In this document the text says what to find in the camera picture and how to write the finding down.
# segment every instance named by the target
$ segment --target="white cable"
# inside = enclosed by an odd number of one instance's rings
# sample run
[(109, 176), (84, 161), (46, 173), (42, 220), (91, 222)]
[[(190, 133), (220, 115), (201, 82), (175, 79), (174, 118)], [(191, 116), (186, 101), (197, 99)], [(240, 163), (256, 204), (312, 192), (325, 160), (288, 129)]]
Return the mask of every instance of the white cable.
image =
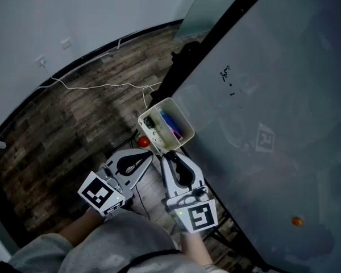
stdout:
[(103, 84), (103, 85), (100, 85), (100, 86), (92, 86), (92, 87), (87, 87), (87, 88), (84, 88), (84, 87), (67, 87), (66, 84), (63, 83), (63, 81), (61, 81), (60, 79), (55, 79), (51, 76), (51, 74), (48, 72), (47, 68), (45, 67), (44, 64), (42, 64), (43, 68), (45, 69), (45, 71), (48, 73), (48, 75), (50, 76), (51, 79), (55, 80), (54, 83), (52, 83), (51, 85), (48, 85), (48, 86), (39, 86), (37, 89), (40, 89), (40, 88), (49, 88), (51, 86), (53, 86), (55, 83), (57, 82), (61, 82), (63, 84), (63, 86), (65, 86), (68, 90), (75, 90), (75, 89), (81, 89), (81, 90), (87, 90), (87, 89), (94, 89), (94, 88), (100, 88), (100, 87), (104, 87), (104, 86), (113, 86), (113, 87), (119, 87), (119, 86), (126, 86), (126, 85), (129, 85), (129, 86), (132, 86), (134, 88), (143, 88), (142, 90), (142, 93), (143, 93), (143, 100), (144, 100), (144, 104), (145, 104), (145, 108), (148, 109), (148, 106), (147, 106), (147, 103), (145, 101), (145, 95), (144, 95), (144, 89), (145, 88), (150, 88), (152, 89), (152, 91), (154, 92), (154, 89), (152, 88), (153, 86), (155, 85), (158, 85), (160, 84), (161, 82), (159, 83), (155, 83), (155, 84), (152, 84), (152, 85), (145, 85), (145, 86), (135, 86), (135, 85), (132, 85), (131, 83), (124, 83), (124, 84)]

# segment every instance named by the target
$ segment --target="white wall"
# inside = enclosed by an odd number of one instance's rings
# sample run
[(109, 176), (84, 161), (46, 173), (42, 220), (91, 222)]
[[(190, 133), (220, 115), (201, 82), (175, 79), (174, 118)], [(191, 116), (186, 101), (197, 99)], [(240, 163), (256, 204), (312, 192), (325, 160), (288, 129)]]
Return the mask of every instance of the white wall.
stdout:
[[(182, 19), (194, 0), (0, 0), (0, 124), (43, 81), (134, 31)], [(72, 46), (61, 48), (71, 37)]]

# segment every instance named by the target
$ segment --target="white plastic box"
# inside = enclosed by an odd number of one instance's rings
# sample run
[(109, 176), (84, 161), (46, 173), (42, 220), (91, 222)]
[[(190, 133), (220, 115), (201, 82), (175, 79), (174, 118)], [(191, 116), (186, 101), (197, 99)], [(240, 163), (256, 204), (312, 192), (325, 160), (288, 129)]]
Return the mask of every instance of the white plastic box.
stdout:
[[(181, 131), (182, 140), (178, 140), (161, 116), (159, 109), (170, 116)], [(149, 129), (144, 118), (150, 117), (155, 124), (154, 129)], [(151, 142), (150, 149), (156, 154), (176, 150), (194, 137), (194, 129), (172, 98), (166, 98), (149, 108), (138, 118), (139, 131), (146, 135)]]

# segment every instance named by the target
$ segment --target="power cord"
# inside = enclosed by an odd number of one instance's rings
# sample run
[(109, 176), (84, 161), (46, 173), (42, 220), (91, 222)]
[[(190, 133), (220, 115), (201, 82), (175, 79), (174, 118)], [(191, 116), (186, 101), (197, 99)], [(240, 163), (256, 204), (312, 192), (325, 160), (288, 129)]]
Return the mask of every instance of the power cord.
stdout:
[(140, 197), (140, 193), (139, 193), (139, 190), (138, 190), (138, 185), (135, 185), (135, 188), (136, 188), (136, 191), (137, 191), (137, 193), (138, 193), (138, 195), (139, 195), (140, 202), (141, 202), (141, 204), (142, 204), (142, 206), (143, 206), (143, 208), (144, 208), (145, 212), (146, 212), (146, 213), (147, 213), (147, 215), (148, 215), (148, 219), (149, 219), (149, 220), (151, 220), (151, 219), (150, 219), (150, 215), (149, 215), (149, 213), (148, 213), (147, 209), (145, 208), (145, 206), (144, 206), (144, 204), (143, 204), (143, 200), (142, 200), (142, 198)]
[(92, 86), (92, 87), (87, 87), (87, 88), (84, 88), (84, 87), (67, 87), (66, 84), (63, 83), (63, 81), (61, 81), (60, 79), (56, 79), (56, 78), (53, 78), (51, 76), (51, 74), (49, 73), (49, 71), (47, 70), (47, 68), (45, 67), (44, 65), (44, 60), (41, 59), (40, 60), (40, 63), (42, 65), (42, 67), (45, 69), (45, 71), (48, 73), (48, 75), (50, 76), (51, 79), (55, 80), (56, 82), (54, 82), (53, 84), (51, 85), (48, 85), (48, 86), (39, 86), (37, 89), (40, 89), (40, 88), (49, 88), (51, 86), (53, 86), (55, 83), (57, 83), (58, 81), (61, 82), (63, 84), (63, 86), (65, 86), (68, 90), (75, 90), (75, 89), (80, 89), (80, 90), (87, 90), (87, 89), (94, 89), (94, 88), (101, 88), (101, 87), (105, 87), (105, 86), (112, 86), (112, 87), (120, 87), (120, 86), (126, 86), (126, 85), (129, 85), (129, 86), (132, 86), (134, 88), (142, 88), (142, 93), (143, 93), (143, 100), (144, 100), (144, 105), (145, 105), (145, 108), (148, 109), (148, 106), (147, 106), (147, 103), (145, 101), (145, 95), (144, 95), (144, 89), (145, 88), (150, 88), (152, 89), (152, 91), (154, 91), (154, 89), (152, 88), (153, 86), (155, 85), (158, 85), (158, 84), (161, 84), (161, 82), (159, 83), (155, 83), (155, 84), (152, 84), (152, 85), (145, 85), (145, 86), (135, 86), (135, 85), (132, 85), (131, 83), (124, 83), (124, 84), (103, 84), (103, 85), (100, 85), (100, 86)]

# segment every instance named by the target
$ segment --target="wooden floor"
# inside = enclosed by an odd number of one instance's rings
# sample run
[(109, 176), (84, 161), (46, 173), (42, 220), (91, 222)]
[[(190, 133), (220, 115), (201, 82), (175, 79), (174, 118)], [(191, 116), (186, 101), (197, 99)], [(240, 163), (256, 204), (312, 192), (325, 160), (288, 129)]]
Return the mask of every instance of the wooden floor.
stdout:
[[(161, 82), (172, 64), (171, 52), (190, 41), (173, 41), (169, 27), (134, 39), (119, 50), (64, 78), (69, 87), (102, 84), (151, 85)], [(145, 98), (150, 102), (149, 89)], [(36, 97), (1, 134), (7, 149), (0, 153), (0, 182), (16, 215), (33, 237), (57, 232), (87, 209), (77, 194), (90, 171), (106, 161), (105, 153), (130, 137), (145, 111), (142, 90), (130, 86), (67, 90), (61, 84)], [(138, 184), (151, 220), (178, 241), (177, 227), (160, 202), (165, 188), (155, 160)], [(145, 215), (134, 191), (133, 210)], [(221, 218), (222, 209), (218, 205)], [(227, 236), (232, 223), (223, 228)], [(227, 256), (229, 249), (209, 239), (206, 246), (221, 267), (243, 267), (247, 259)]]

